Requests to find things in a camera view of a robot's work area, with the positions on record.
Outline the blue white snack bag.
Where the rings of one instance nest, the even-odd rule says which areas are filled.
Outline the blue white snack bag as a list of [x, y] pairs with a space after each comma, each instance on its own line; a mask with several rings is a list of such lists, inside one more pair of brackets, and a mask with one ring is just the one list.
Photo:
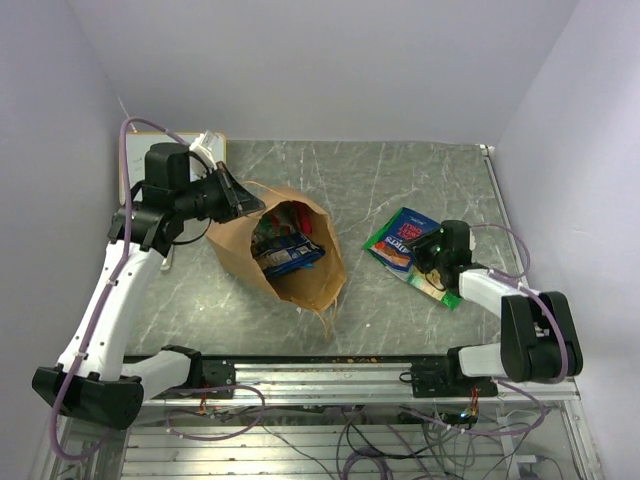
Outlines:
[[364, 249], [393, 273], [405, 275], [413, 268], [413, 255], [406, 243], [439, 227], [438, 222], [402, 207], [366, 241]]

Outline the green cassava chips bag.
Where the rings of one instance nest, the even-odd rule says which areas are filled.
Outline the green cassava chips bag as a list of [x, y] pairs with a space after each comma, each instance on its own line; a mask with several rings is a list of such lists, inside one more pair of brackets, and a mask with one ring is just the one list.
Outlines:
[[436, 270], [425, 274], [417, 269], [413, 255], [400, 241], [392, 240], [389, 236], [371, 237], [363, 249], [393, 276], [450, 310], [460, 304], [461, 300], [444, 288]]

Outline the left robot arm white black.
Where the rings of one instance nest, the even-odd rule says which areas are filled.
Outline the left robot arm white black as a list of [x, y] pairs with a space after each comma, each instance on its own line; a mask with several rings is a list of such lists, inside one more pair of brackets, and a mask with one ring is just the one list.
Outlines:
[[173, 389], [192, 397], [203, 387], [200, 352], [166, 346], [125, 364], [125, 347], [146, 289], [189, 220], [224, 224], [265, 204], [218, 162], [191, 178], [204, 156], [179, 143], [156, 143], [144, 157], [140, 200], [122, 206], [108, 232], [105, 262], [81, 323], [53, 367], [36, 370], [32, 387], [64, 415], [111, 430], [125, 430], [142, 404]]

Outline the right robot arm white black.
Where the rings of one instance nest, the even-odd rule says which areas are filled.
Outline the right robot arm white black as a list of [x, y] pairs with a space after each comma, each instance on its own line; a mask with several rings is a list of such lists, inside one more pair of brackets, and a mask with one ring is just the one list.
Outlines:
[[584, 358], [567, 297], [533, 290], [520, 278], [476, 262], [468, 223], [446, 220], [405, 246], [418, 271], [435, 271], [446, 291], [500, 320], [497, 343], [448, 352], [454, 363], [440, 373], [448, 393], [465, 394], [476, 378], [554, 384], [582, 372]]

